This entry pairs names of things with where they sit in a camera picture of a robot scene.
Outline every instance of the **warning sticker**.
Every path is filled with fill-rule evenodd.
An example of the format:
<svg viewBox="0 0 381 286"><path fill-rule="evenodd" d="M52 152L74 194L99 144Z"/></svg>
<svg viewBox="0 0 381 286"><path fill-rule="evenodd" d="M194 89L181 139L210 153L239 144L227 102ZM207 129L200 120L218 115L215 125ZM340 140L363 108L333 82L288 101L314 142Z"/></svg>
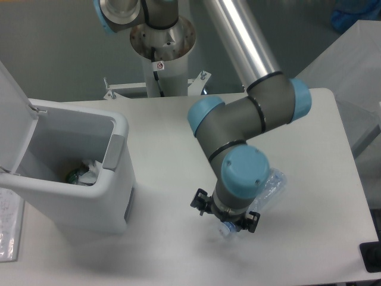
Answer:
<svg viewBox="0 0 381 286"><path fill-rule="evenodd" d="M164 70L165 69L164 62L163 61L156 61L156 62L152 63L152 68L153 68L154 72Z"/></svg>

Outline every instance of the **open bin lid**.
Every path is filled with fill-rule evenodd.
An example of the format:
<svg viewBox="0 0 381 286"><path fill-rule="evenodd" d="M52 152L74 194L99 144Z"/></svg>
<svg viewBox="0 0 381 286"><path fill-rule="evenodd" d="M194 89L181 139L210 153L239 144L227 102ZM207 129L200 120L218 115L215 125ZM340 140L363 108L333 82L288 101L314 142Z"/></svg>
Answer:
<svg viewBox="0 0 381 286"><path fill-rule="evenodd" d="M38 116L0 62L0 172L14 173L35 131Z"/></svg>

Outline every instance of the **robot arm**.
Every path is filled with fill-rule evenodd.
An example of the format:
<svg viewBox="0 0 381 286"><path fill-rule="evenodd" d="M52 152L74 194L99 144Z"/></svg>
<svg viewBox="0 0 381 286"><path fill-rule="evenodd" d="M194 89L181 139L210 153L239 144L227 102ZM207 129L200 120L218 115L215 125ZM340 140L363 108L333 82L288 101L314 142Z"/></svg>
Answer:
<svg viewBox="0 0 381 286"><path fill-rule="evenodd" d="M143 23L156 30L165 30L179 19L177 0L94 0L94 6L108 33Z"/></svg>
<svg viewBox="0 0 381 286"><path fill-rule="evenodd" d="M189 36L184 36L186 25L179 20L177 0L94 1L105 29L117 32L144 24L130 36L135 51L144 58L173 61L194 44L186 45L185 39L194 37L194 32L190 28ZM260 215L247 209L264 188L270 166L266 156L246 140L305 116L311 95L300 80L289 80L281 72L246 1L204 0L204 4L248 96L230 104L207 97L189 110L190 126L217 177L212 196L199 189L191 206L201 214L233 222L238 230L254 232ZM169 78L168 86L173 86L173 79Z"/></svg>
<svg viewBox="0 0 381 286"><path fill-rule="evenodd" d="M201 189L191 206L254 232L260 215L246 213L266 183L266 156L246 140L305 116L311 95L280 71L246 1L204 0L248 96L230 104L198 101L188 113L193 133L217 177L212 196Z"/></svg>

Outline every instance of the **white table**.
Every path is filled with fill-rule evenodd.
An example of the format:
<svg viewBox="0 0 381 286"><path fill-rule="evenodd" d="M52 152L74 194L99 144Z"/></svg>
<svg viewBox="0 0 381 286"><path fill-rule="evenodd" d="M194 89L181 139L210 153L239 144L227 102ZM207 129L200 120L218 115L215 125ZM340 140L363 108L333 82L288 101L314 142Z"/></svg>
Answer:
<svg viewBox="0 0 381 286"><path fill-rule="evenodd" d="M288 189L254 234L226 241L218 220L189 206L216 177L186 120L198 100L77 102L119 111L138 186L122 236L57 227L27 204L19 260L1 285L306 285L381 278L358 245L376 241L335 99L313 90L310 114L249 141L286 173ZM243 97L223 95L227 102Z"/></svg>

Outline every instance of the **bin handle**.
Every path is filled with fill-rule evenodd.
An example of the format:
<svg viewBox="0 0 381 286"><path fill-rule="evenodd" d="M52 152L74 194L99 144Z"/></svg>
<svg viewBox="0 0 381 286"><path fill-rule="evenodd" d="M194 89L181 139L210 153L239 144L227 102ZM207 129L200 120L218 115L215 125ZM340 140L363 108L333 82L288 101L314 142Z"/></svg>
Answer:
<svg viewBox="0 0 381 286"><path fill-rule="evenodd" d="M107 152L105 155L105 159L103 160L103 169L111 170L115 172L121 154L124 150L124 146L126 145L126 139L124 136L113 134L110 139L110 143L108 144Z"/></svg>

